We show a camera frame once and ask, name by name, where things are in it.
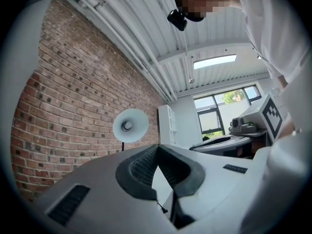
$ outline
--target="white corrugated ceiling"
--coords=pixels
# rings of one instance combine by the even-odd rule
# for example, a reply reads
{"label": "white corrugated ceiling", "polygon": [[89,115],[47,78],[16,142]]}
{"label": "white corrugated ceiling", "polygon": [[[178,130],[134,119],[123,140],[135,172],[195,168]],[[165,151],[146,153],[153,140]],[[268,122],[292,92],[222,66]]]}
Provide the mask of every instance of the white corrugated ceiling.
{"label": "white corrugated ceiling", "polygon": [[[151,83],[166,100],[174,100],[179,93],[191,92],[196,87],[267,72],[250,44],[244,16],[238,9],[209,14],[199,23],[189,21],[186,30],[180,32],[167,21],[169,12],[176,8],[174,0],[96,1],[106,15],[117,20],[118,27],[114,27],[113,20],[107,18],[148,73],[152,73],[151,69],[156,72],[158,77]],[[79,4],[90,9],[81,1]],[[235,62],[193,69],[194,61],[230,54],[237,55]]]}

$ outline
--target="ceiling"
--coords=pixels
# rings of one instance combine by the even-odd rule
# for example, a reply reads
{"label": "ceiling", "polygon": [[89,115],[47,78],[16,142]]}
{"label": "ceiling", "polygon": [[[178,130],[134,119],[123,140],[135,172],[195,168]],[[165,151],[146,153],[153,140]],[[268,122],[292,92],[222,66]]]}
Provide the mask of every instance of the ceiling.
{"label": "ceiling", "polygon": [[[181,32],[167,21],[169,12],[176,8],[174,0],[95,1],[75,0],[85,15],[93,13],[90,4],[96,4],[92,7],[115,30],[105,27],[104,33],[112,36],[167,101],[218,82],[268,76],[245,33],[244,16],[238,9],[211,13],[199,23],[189,21]],[[237,55],[235,62],[193,69],[194,61],[230,54]]]}

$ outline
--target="skylight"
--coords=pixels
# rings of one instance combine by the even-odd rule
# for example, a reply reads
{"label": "skylight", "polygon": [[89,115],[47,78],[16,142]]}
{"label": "skylight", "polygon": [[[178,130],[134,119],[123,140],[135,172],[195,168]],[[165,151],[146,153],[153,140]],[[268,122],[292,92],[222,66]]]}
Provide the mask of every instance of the skylight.
{"label": "skylight", "polygon": [[222,64],[226,62],[232,62],[236,60],[236,57],[237,55],[231,55],[231,56],[216,57],[216,58],[210,58],[207,60],[197,61],[197,62],[194,62],[194,69],[204,68],[204,67]]}

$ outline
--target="white shirt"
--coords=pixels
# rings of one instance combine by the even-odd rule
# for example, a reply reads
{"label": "white shirt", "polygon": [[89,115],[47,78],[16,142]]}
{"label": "white shirt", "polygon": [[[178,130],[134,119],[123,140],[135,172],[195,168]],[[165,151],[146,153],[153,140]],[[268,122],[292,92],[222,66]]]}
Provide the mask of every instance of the white shirt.
{"label": "white shirt", "polygon": [[287,0],[240,0],[247,35],[271,78],[290,83],[311,53],[310,37]]}

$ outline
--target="brick wall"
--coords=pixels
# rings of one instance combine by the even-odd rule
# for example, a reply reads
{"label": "brick wall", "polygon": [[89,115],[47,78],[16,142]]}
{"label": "brick wall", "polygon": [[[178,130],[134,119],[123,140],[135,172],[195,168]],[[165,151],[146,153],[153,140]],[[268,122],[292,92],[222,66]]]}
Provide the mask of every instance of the brick wall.
{"label": "brick wall", "polygon": [[123,110],[148,116],[148,133],[125,148],[158,143],[160,97],[129,60],[65,0],[45,17],[39,66],[15,111],[11,154],[16,183],[32,200],[79,165],[121,151],[112,131]]}

